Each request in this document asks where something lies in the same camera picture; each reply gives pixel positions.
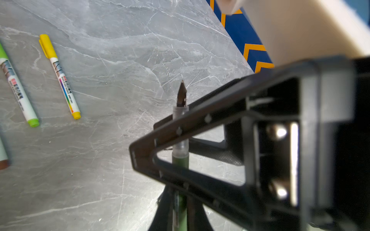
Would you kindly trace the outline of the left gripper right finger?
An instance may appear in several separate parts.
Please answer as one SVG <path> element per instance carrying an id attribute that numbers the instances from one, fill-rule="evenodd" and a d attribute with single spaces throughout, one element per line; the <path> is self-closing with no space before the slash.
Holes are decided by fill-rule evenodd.
<path id="1" fill-rule="evenodd" d="M 187 211 L 188 231 L 213 231 L 202 202 L 189 196 L 187 198 Z"/>

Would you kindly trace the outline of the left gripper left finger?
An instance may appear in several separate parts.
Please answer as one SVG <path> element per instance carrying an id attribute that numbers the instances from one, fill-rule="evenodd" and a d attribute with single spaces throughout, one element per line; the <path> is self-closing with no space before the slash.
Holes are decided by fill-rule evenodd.
<path id="1" fill-rule="evenodd" d="M 166 186 L 148 231 L 172 231 L 173 189 Z"/>

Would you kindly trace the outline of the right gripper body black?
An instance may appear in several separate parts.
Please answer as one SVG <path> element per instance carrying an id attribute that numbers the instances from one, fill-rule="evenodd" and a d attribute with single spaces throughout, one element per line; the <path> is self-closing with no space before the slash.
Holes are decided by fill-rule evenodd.
<path id="1" fill-rule="evenodd" d="M 259 230 L 370 228 L 370 60 L 332 57 L 266 73 L 254 109 Z"/>

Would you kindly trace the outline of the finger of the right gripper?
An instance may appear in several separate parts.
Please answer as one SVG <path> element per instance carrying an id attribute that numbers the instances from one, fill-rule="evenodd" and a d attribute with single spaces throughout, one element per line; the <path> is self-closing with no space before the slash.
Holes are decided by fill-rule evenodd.
<path id="1" fill-rule="evenodd" d="M 157 122 L 151 133 L 130 145 L 133 168 L 248 230 L 259 230 L 266 204 L 256 177 L 254 129 L 264 116 L 255 111 L 259 103 L 254 97 L 262 90 L 266 73 L 296 63 L 299 62 L 233 80 L 192 103 L 180 118 L 169 116 Z M 188 150 L 193 154 L 243 166 L 244 184 L 223 182 L 158 158 L 158 152 L 178 147 L 184 141 L 189 142 Z"/>

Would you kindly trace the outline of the white pen brown end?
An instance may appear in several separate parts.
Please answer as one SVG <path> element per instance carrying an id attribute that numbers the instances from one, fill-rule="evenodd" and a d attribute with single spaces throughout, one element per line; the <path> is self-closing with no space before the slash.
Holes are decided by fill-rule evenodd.
<path id="1" fill-rule="evenodd" d="M 0 170 L 6 169 L 10 166 L 8 155 L 2 140 L 0 139 Z"/>

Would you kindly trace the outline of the white pen light green end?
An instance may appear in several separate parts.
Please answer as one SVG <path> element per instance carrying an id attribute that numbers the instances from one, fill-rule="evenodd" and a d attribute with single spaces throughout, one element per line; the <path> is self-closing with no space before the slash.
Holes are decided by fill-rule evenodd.
<path id="1" fill-rule="evenodd" d="M 39 119 L 2 45 L 1 69 L 4 72 L 25 120 L 32 128 L 38 127 L 40 125 Z"/>

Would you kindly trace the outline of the white pen yellow end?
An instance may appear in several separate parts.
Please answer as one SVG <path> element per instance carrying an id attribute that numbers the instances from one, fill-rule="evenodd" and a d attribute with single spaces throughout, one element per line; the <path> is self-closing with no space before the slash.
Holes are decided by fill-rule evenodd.
<path id="1" fill-rule="evenodd" d="M 58 56 L 56 54 L 56 51 L 54 50 L 54 47 L 52 45 L 52 42 L 51 42 L 49 36 L 46 35 L 46 34 L 41 34 L 40 39 L 39 39 L 39 43 L 41 45 L 41 48 L 42 48 L 45 56 L 49 59 L 49 61 L 51 62 L 52 66 L 53 66 L 54 72 L 55 72 L 56 77 L 58 79 L 58 82 L 61 86 L 61 90 L 63 92 L 63 95 L 64 95 L 65 99 L 66 99 L 66 103 L 68 105 L 68 108 L 70 110 L 71 115 L 73 116 L 73 118 L 75 120 L 80 119 L 82 117 L 80 109 L 79 109 L 78 104 L 75 100 L 75 97 L 72 93 L 72 90 L 71 90 L 70 84 L 67 80 L 67 77 L 66 77 L 66 75 L 65 75 L 65 73 L 64 73 L 64 71 L 63 71 L 63 69 L 60 65 Z"/>

